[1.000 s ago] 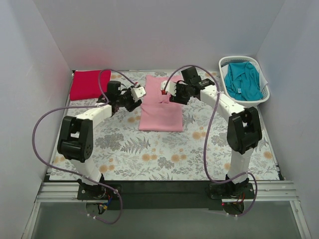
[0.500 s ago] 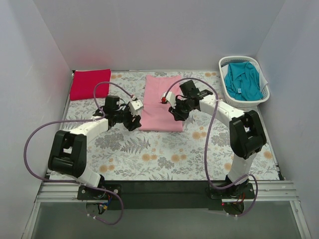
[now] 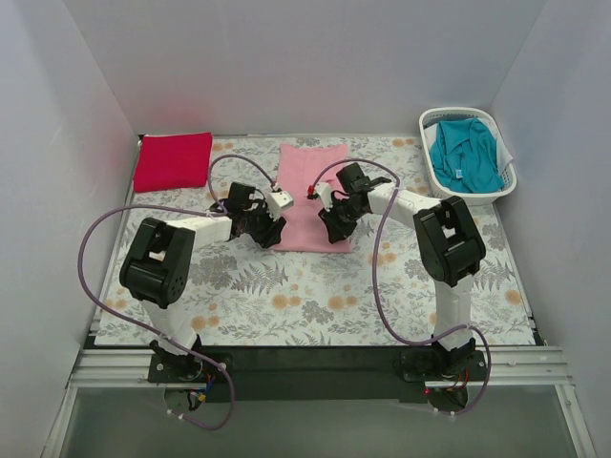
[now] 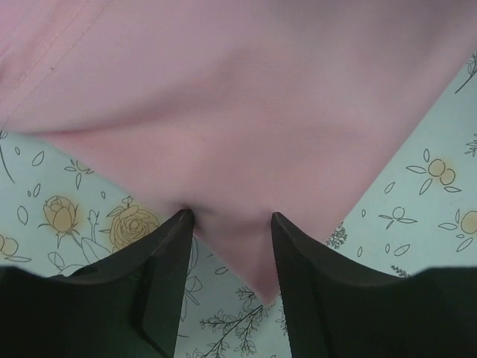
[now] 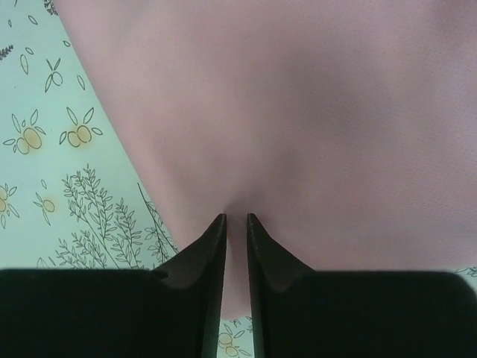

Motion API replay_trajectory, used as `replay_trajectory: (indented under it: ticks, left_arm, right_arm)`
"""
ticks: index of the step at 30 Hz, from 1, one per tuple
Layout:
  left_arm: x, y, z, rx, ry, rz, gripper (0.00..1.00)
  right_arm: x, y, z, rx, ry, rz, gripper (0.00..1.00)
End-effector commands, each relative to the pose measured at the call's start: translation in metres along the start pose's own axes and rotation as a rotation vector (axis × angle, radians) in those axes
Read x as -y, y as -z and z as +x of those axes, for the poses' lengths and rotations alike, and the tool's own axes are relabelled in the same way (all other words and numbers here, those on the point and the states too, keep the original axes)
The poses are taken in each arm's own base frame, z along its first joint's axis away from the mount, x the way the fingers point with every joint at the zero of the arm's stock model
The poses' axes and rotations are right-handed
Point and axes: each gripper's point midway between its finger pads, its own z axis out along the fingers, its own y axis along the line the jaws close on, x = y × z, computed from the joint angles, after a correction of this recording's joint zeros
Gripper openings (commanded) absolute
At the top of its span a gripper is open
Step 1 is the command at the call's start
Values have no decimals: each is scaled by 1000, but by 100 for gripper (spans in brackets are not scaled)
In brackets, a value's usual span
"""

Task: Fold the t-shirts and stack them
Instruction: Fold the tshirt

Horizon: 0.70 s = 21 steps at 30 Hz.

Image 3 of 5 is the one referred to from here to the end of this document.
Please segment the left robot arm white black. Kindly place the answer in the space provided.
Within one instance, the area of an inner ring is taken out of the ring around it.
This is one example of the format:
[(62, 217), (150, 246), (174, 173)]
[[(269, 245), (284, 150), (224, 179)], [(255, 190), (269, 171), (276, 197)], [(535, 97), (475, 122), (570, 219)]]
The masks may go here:
[(163, 367), (181, 381), (199, 381), (209, 364), (193, 350), (200, 338), (187, 318), (182, 295), (195, 250), (246, 234), (262, 248), (281, 241), (283, 213), (293, 197), (275, 185), (262, 198), (251, 185), (234, 182), (228, 196), (202, 216), (188, 219), (144, 219), (119, 272), (120, 284), (147, 312), (159, 334), (150, 347)]

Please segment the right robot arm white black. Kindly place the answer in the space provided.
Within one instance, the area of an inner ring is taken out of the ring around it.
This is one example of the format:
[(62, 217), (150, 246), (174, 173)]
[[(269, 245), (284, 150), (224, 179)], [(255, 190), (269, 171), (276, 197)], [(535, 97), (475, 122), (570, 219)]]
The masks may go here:
[(465, 382), (486, 365), (475, 348), (480, 333), (472, 323), (474, 276), (486, 248), (472, 214), (462, 198), (420, 196), (403, 189), (393, 171), (368, 177), (362, 163), (360, 159), (338, 161), (340, 190), (315, 177), (307, 196), (321, 202), (319, 218), (331, 243), (348, 239), (365, 215), (377, 215), (382, 223), (393, 220), (414, 231), (420, 260), (433, 281), (436, 322), (431, 337), (424, 341), (391, 334), (405, 346), (400, 368), (408, 381), (457, 378)]

